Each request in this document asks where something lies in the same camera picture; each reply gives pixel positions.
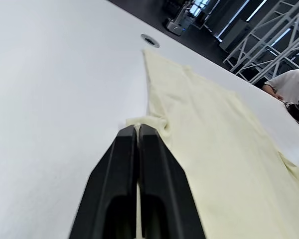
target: metal frame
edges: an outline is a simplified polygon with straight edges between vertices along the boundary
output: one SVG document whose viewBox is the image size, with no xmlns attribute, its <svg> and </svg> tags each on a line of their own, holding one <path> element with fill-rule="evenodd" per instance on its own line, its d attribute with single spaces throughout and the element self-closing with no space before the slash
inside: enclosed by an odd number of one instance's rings
<svg viewBox="0 0 299 239">
<path fill-rule="evenodd" d="M 278 12 L 277 9 L 282 5 L 290 6 L 291 8 L 286 12 L 286 13 L 281 13 Z M 248 60 L 248 66 L 251 64 L 254 64 L 254 60 L 262 54 L 265 50 L 266 47 L 270 46 L 283 32 L 282 30 L 277 33 L 272 39 L 269 39 L 271 35 L 282 25 L 285 23 L 285 21 L 291 21 L 292 19 L 290 16 L 299 8 L 299 1 L 296 4 L 290 4 L 285 1 L 279 1 L 267 14 L 266 16 L 254 27 L 254 29 L 251 30 L 251 32 L 242 40 L 236 48 L 229 54 L 229 56 L 223 61 L 225 63 L 226 61 L 232 66 L 232 69 L 230 70 L 231 72 L 235 71 L 240 65 L 242 65 L 246 60 Z M 273 14 L 278 14 L 273 19 L 269 18 Z M 275 24 L 274 27 L 272 27 L 262 38 L 258 37 L 256 35 L 256 31 L 259 30 L 260 28 L 274 22 L 275 20 L 279 21 Z M 245 52 L 245 47 L 246 43 L 249 39 L 254 38 L 258 42 L 248 51 Z M 234 64 L 230 62 L 230 58 L 233 57 L 235 54 L 238 54 L 239 52 L 239 57 L 237 59 L 237 63 Z"/>
<path fill-rule="evenodd" d="M 283 61 L 288 61 L 295 68 L 299 69 L 299 65 L 293 62 L 289 56 L 294 54 L 295 51 L 299 51 L 299 38 L 295 40 L 296 32 L 299 31 L 299 13 L 293 18 L 294 29 L 289 41 L 288 47 L 279 55 L 274 61 L 271 61 L 259 74 L 250 80 L 250 83 L 257 83 L 262 77 L 273 70 L 273 74 L 270 78 L 274 78 L 277 75 L 278 68 Z"/>
<path fill-rule="evenodd" d="M 279 52 L 277 49 L 274 48 L 274 46 L 272 46 L 272 44 L 288 29 L 292 30 L 292 34 L 289 40 L 289 44 L 287 46 L 287 48 L 291 45 L 294 44 L 295 41 L 295 36 L 297 31 L 299 31 L 299 12 L 297 13 L 296 16 L 294 16 L 291 20 L 289 20 L 289 22 L 273 37 L 273 39 L 271 39 L 270 41 L 268 41 L 268 43 L 266 43 L 261 50 L 259 50 L 252 58 L 250 58 L 248 60 L 248 62 L 245 63 L 245 65 L 236 72 L 236 75 L 241 76 L 243 79 L 246 79 L 243 76 L 243 71 L 248 69 L 248 68 L 252 68 L 252 67 L 257 67 L 259 65 L 265 65 L 265 64 L 271 64 L 271 63 L 275 63 L 278 60 L 278 56 L 280 56 L 282 53 Z M 271 53 L 274 55 L 273 59 L 270 61 L 266 61 L 266 62 L 262 62 L 259 63 L 257 61 L 257 58 L 264 53 Z M 294 63 L 292 60 L 290 60 L 289 58 L 285 59 L 286 61 L 289 61 L 291 64 L 293 64 L 296 68 L 299 68 L 299 66 Z M 275 68 L 273 74 L 270 77 L 267 77 L 267 79 L 271 79 L 273 77 L 275 77 L 277 75 L 277 70 L 278 70 L 278 66 L 277 68 Z"/>
</svg>

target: person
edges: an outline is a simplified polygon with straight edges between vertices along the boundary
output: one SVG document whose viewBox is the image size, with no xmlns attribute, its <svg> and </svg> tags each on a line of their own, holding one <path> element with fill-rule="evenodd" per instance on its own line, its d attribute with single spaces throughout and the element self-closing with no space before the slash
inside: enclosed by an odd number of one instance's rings
<svg viewBox="0 0 299 239">
<path fill-rule="evenodd" d="M 278 100 L 298 103 L 299 69 L 287 71 L 265 82 L 262 89 Z"/>
</svg>

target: dark floor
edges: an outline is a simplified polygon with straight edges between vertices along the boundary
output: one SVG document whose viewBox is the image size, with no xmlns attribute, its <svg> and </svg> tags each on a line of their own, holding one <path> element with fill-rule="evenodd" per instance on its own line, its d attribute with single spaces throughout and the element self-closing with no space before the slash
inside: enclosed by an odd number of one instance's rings
<svg viewBox="0 0 299 239">
<path fill-rule="evenodd" d="M 176 36 L 164 28 L 164 20 L 173 16 L 162 9 L 164 3 L 162 0 L 110 0 L 110 2 L 210 61 L 229 70 L 229 67 L 222 63 L 228 54 L 218 46 L 219 41 L 205 27 L 199 30 L 191 25 L 182 36 Z"/>
</svg>

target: white tabletop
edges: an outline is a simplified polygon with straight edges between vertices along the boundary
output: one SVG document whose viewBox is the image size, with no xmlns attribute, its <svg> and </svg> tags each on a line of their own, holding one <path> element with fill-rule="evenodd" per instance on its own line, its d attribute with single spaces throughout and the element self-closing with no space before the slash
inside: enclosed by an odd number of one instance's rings
<svg viewBox="0 0 299 239">
<path fill-rule="evenodd" d="M 0 1 L 0 239 L 68 237 L 91 170 L 125 119 L 146 113 L 142 33 L 241 95 L 299 165 L 283 104 L 111 3 Z"/>
</svg>

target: white t-shirt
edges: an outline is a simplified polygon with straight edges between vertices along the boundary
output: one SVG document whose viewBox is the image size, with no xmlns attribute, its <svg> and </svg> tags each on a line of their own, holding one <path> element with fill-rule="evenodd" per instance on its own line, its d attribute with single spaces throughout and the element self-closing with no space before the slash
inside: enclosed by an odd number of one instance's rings
<svg viewBox="0 0 299 239">
<path fill-rule="evenodd" d="M 277 94 L 284 98 L 285 102 L 298 103 L 299 101 L 299 69 L 287 71 L 267 81 Z"/>
</svg>

